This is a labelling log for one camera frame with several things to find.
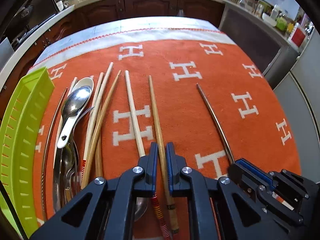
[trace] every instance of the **silver bolt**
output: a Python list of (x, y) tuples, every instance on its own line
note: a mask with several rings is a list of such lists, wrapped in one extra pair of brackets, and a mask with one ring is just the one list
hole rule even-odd
[(97, 184), (97, 185), (101, 185), (103, 184), (105, 181), (105, 179), (103, 177), (97, 177), (94, 179), (94, 183)]
[(132, 171), (134, 173), (141, 173), (143, 171), (143, 168), (141, 168), (140, 166), (136, 166), (132, 169)]
[(230, 179), (228, 177), (221, 177), (220, 181), (222, 184), (227, 185), (230, 183)]
[(189, 174), (192, 172), (192, 169), (190, 167), (183, 167), (182, 172), (185, 174)]

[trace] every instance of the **white bowl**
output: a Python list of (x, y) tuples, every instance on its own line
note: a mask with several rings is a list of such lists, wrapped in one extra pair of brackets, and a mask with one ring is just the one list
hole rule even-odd
[(262, 20), (263, 20), (265, 23), (271, 25), (272, 27), (275, 27), (275, 26), (277, 25), (277, 22), (276, 22), (274, 19), (272, 19), (272, 18), (271, 18), (268, 14), (266, 14), (266, 13), (263, 13), (263, 14), (262, 14)]

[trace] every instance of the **green plastic basket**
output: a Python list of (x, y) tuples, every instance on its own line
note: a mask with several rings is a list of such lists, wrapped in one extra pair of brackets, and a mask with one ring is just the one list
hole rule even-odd
[[(38, 228), (32, 188), (33, 157), (41, 120), (53, 89), (46, 67), (21, 78), (0, 128), (1, 181), (28, 237)], [(1, 194), (0, 207), (18, 232)]]

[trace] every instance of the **red patterned chopstick handle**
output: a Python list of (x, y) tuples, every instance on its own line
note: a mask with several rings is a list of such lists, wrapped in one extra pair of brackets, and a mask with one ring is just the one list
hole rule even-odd
[(160, 226), (161, 233), (162, 233), (164, 240), (171, 240), (169, 230), (168, 230), (168, 227), (164, 221), (163, 213), (161, 211), (158, 197), (156, 194), (151, 198), (151, 203), (152, 203), (152, 207), (155, 212), (155, 215), (158, 219), (159, 226)]

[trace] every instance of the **brown cabinet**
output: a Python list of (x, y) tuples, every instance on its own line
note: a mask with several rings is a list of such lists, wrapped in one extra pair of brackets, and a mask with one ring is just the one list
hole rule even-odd
[(178, 10), (183, 10), (185, 17), (206, 20), (219, 27), (224, 4), (212, 0), (178, 0)]
[(3, 119), (5, 109), (9, 103), (14, 89), (16, 88), (19, 80), (25, 76), (28, 70), (33, 66), (41, 52), (44, 50), (43, 44), (45, 43), (44, 36), (42, 35), (27, 52), (18, 61), (14, 69), (11, 71), (7, 81), (5, 82), (5, 89), (2, 88), (0, 92), (0, 119)]
[(102, 0), (76, 10), (80, 30), (117, 21), (123, 19), (123, 16), (123, 0)]
[(76, 14), (72, 12), (50, 27), (44, 33), (44, 38), (50, 45), (66, 36), (78, 32), (79, 30), (80, 28), (77, 24)]
[(175, 16), (178, 0), (124, 0), (126, 18)]

